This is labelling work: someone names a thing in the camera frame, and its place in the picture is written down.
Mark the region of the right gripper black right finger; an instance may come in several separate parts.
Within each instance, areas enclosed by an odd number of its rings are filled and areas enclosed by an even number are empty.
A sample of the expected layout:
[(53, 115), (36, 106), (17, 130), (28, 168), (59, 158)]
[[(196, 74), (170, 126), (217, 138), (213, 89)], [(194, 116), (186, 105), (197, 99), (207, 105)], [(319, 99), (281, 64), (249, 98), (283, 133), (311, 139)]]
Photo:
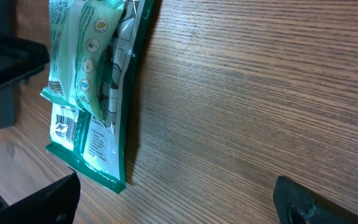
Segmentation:
[(273, 201), (281, 224), (358, 224), (355, 213), (283, 175), (276, 181)]

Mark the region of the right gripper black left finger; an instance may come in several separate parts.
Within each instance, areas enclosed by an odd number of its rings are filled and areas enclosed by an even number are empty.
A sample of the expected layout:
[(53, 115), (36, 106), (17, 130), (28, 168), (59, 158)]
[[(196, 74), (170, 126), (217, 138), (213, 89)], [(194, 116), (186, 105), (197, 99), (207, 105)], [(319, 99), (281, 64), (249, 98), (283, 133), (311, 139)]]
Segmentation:
[(80, 190), (74, 172), (12, 205), (0, 195), (0, 224), (73, 223)]

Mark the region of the green 3M gloves package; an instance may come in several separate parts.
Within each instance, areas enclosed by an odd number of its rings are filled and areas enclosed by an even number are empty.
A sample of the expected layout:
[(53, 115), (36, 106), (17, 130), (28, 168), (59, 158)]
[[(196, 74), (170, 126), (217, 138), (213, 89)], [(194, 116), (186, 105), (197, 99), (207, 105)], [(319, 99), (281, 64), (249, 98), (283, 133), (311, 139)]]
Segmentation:
[(47, 151), (115, 193), (126, 186), (124, 150), (139, 60), (153, 1), (124, 1), (124, 10), (102, 54), (99, 107), (102, 119), (52, 103)]

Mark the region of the white wet wipe sachet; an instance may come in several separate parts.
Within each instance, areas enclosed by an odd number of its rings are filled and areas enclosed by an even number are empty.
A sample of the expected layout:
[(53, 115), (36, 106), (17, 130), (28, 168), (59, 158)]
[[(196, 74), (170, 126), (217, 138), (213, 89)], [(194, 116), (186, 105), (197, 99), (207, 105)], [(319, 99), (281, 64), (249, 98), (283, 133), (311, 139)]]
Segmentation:
[(102, 119), (102, 54), (124, 10), (122, 0), (50, 0), (50, 71), (41, 95)]

